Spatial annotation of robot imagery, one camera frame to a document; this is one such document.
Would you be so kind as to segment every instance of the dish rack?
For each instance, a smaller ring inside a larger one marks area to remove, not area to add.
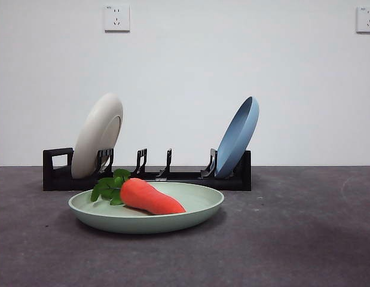
[[[73,159],[73,148],[48,149],[43,151],[43,190],[90,190],[100,178],[112,177],[112,164],[114,159],[113,149],[98,151],[96,159],[96,170],[88,177],[74,179],[71,175],[71,164]],[[53,166],[53,157],[67,155],[67,165],[62,167]],[[199,172],[175,172],[171,170],[172,149],[167,150],[166,167],[157,172],[147,172],[146,162],[148,150],[140,149],[137,152],[137,163],[131,178],[141,178],[146,181],[158,182],[183,182],[197,184],[216,190],[251,190],[251,151],[245,151],[233,168],[233,171],[224,179],[215,178],[215,170],[218,162],[218,151],[210,150],[210,161],[207,167]],[[109,164],[102,167],[102,163],[109,159]]]

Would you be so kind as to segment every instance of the outlet cover plate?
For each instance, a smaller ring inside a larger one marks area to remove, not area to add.
[[[356,32],[370,33],[370,7],[358,7],[356,10]]]
[[[103,11],[103,25],[105,32],[130,31],[129,5],[107,5]]]

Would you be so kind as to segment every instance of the plate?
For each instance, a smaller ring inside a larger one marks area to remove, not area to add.
[[[115,94],[102,96],[92,107],[78,136],[72,159],[72,177],[90,176],[96,170],[97,152],[114,148],[123,122],[123,105]]]
[[[150,182],[157,190],[178,200],[184,213],[149,215],[148,212],[125,205],[111,206],[99,198],[90,201],[91,190],[69,199],[76,217],[94,228],[131,234],[162,233],[197,225],[213,216],[224,200],[218,190],[180,182]]]
[[[259,117],[259,105],[249,97],[235,114],[218,148],[215,177],[226,178],[246,150]]]

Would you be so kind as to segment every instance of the green plate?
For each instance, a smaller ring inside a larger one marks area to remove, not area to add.
[[[224,200],[218,190],[179,182],[150,182],[157,190],[178,200],[186,212],[150,215],[125,205],[111,206],[107,200],[90,201],[91,190],[69,199],[69,206],[83,223],[116,233],[162,233],[197,225],[213,216]]]

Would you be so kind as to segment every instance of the blue plate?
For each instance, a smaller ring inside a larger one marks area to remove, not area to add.
[[[249,97],[235,114],[218,148],[215,177],[226,178],[246,150],[259,117],[259,105]]]

